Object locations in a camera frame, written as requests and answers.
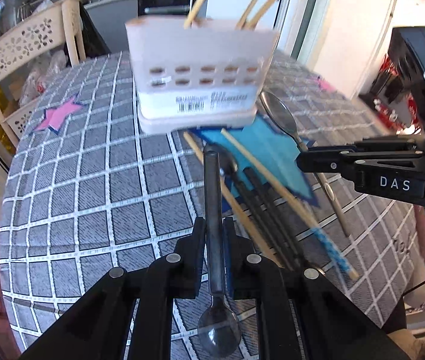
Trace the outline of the bamboo chopstick blue patterned end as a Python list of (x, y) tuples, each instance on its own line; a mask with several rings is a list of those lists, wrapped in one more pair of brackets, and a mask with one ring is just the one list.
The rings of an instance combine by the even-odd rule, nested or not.
[(348, 277), (356, 281), (359, 279), (359, 274), (354, 269), (352, 264), (342, 255), (336, 244), (327, 236), (321, 229), (319, 223), (313, 216), (304, 208), (302, 203), (295, 198), (289, 190), (241, 143), (239, 143), (228, 131), (221, 129), (221, 134), (229, 141), (256, 169), (263, 177), (273, 186), (274, 190), (288, 203), (288, 205), (296, 212), (315, 234), (316, 238), (323, 244), (331, 260), (334, 260), (336, 265), (348, 275)]

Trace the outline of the white plastic utensil holder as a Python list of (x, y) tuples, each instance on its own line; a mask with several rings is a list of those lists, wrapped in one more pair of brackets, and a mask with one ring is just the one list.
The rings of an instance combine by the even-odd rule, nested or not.
[(141, 16), (125, 23), (146, 134), (185, 128), (242, 128), (256, 118), (279, 34), (239, 30), (228, 19)]

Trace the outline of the silver metal spoon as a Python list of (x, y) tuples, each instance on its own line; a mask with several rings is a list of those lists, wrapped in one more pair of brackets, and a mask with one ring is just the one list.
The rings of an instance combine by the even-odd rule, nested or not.
[[(296, 146), (301, 153), (307, 152), (309, 149), (300, 138), (294, 116), (281, 99), (269, 91), (262, 90), (260, 100), (267, 116), (269, 116), (273, 123), (296, 142)], [(313, 174), (320, 184), (323, 192), (326, 194), (331, 207), (335, 211), (344, 236), (346, 236), (346, 238), (350, 238), (351, 233), (348, 229), (348, 225), (346, 224), (344, 212), (339, 204), (339, 200), (337, 199), (335, 192), (327, 181), (326, 176), (323, 173)]]

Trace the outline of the built-in black oven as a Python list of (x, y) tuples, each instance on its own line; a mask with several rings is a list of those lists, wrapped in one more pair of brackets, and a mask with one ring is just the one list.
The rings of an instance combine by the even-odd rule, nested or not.
[(138, 0), (138, 16), (187, 16), (195, 0)]

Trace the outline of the plain bamboo chopstick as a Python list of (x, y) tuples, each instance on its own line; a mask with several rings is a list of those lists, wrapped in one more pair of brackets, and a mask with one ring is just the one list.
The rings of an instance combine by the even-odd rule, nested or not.
[[(201, 164), (203, 164), (203, 151), (196, 144), (192, 135), (188, 133), (188, 131), (184, 132), (182, 135), (184, 139), (186, 140), (186, 142), (188, 143), (188, 145), (194, 151), (194, 154), (196, 155), (197, 159), (201, 162)], [(222, 196), (225, 198), (227, 203), (231, 206), (231, 209), (234, 212), (235, 218), (238, 219), (240, 223), (243, 225), (243, 228), (247, 231), (248, 236), (250, 236), (250, 238), (259, 247), (260, 251), (262, 252), (263, 255), (265, 255), (266, 258), (272, 260), (279, 267), (282, 267), (282, 264), (275, 257), (275, 255), (273, 254), (271, 248), (267, 245), (263, 236), (257, 230), (254, 223), (251, 222), (249, 217), (245, 214), (240, 204), (236, 201), (231, 191), (226, 187), (225, 182), (222, 179), (220, 179), (220, 186), (221, 186)]]

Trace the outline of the black chopstick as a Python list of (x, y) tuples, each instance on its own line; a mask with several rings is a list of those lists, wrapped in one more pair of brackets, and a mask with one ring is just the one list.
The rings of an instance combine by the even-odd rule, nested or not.
[(279, 214), (273, 209), (273, 201), (262, 185), (256, 171), (248, 166), (243, 170), (254, 191), (247, 190), (250, 197), (254, 216), (258, 222), (267, 242), (274, 249), (277, 256), (287, 269), (298, 271), (301, 267), (301, 256), (298, 253), (295, 242), (293, 242), (282, 225)]
[(232, 176), (232, 179), (234, 181), (235, 188), (238, 190), (240, 196), (251, 212), (258, 231), (265, 238), (268, 246), (276, 252), (279, 262), (284, 267), (289, 270), (293, 270), (296, 266), (294, 261), (290, 259), (288, 249), (285, 248), (285, 244), (281, 240), (273, 220), (261, 209), (261, 205), (253, 196), (252, 192), (247, 188), (245, 183), (243, 183), (236, 175)]

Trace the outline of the grey checked tablecloth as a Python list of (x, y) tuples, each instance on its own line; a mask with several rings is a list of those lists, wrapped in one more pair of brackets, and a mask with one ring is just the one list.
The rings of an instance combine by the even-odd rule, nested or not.
[[(329, 182), (351, 236), (316, 180), (296, 167), (296, 145), (262, 118), (236, 134), (313, 212), (358, 272), (350, 280), (282, 198), (276, 204), (330, 282), (377, 324), (419, 264), (411, 205)], [(203, 169), (180, 132), (138, 124), (126, 53), (64, 69), (40, 97), (20, 139), (0, 219), (0, 282), (13, 336), (26, 350), (112, 267), (134, 271), (173, 251), (203, 213)]]

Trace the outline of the black spoon dark handle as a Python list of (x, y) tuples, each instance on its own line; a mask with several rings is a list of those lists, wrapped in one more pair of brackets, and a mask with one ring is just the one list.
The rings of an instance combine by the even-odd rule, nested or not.
[(222, 226), (222, 192), (219, 154), (211, 146), (203, 151), (204, 203), (208, 285), (211, 304), (198, 322), (200, 344), (210, 356), (224, 359), (240, 343), (240, 327), (234, 312), (225, 304), (225, 258)]

